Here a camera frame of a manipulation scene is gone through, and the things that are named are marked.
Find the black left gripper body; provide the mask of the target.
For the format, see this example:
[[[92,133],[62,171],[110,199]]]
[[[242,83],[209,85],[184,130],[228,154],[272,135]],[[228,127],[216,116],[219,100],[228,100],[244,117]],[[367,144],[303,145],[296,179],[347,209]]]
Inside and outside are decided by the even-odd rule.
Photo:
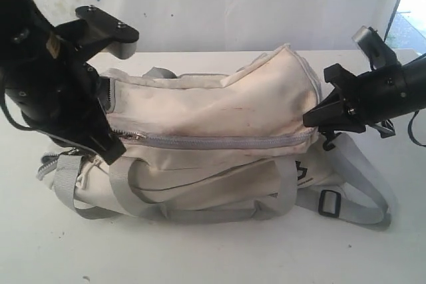
[[[20,62],[19,108],[24,125],[19,129],[45,134],[61,146],[88,150],[81,144],[81,118],[89,102],[99,99],[98,89],[99,75],[87,63]]]

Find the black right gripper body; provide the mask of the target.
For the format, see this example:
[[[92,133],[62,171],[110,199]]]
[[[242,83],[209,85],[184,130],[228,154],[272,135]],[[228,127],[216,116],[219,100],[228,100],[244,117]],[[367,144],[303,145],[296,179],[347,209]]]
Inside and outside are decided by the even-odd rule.
[[[341,94],[346,120],[337,127],[323,126],[323,129],[362,133],[370,126],[382,138],[395,135],[391,117],[401,106],[401,93],[405,88],[402,65],[383,67],[356,76],[341,65],[334,64],[324,70],[324,80],[332,84],[332,92]]]

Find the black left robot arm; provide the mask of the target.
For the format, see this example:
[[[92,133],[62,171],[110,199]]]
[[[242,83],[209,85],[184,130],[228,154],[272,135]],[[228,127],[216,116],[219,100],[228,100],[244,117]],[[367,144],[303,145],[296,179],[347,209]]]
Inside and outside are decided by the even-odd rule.
[[[34,0],[1,0],[1,109],[19,130],[112,164],[126,148],[100,101],[106,81],[87,64],[110,42],[81,47],[86,25],[79,19],[54,27]]]

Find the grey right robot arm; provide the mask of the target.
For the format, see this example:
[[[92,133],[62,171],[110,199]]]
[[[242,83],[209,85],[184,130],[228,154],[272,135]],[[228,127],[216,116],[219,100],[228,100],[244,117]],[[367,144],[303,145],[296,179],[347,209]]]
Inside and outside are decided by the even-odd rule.
[[[395,63],[358,76],[339,64],[323,71],[332,92],[303,115],[306,127],[322,134],[363,133],[368,126],[382,138],[395,135],[390,120],[425,108],[425,59]]]

